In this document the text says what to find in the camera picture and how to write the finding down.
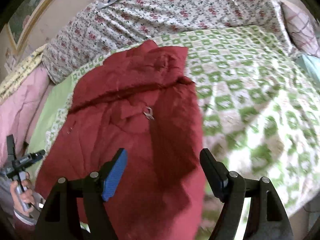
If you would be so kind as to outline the person's left hand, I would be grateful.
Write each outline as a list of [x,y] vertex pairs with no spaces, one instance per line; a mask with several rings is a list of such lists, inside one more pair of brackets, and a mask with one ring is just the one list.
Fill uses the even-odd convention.
[[20,203],[23,202],[25,204],[35,204],[35,199],[33,196],[33,186],[30,181],[30,176],[28,172],[25,172],[25,180],[21,181],[21,185],[23,187],[26,187],[27,189],[21,194],[17,194],[16,188],[18,187],[18,181],[12,181],[10,184],[10,193],[13,199],[14,209],[22,215],[29,217],[34,210],[34,207],[31,206],[28,210],[24,211]]

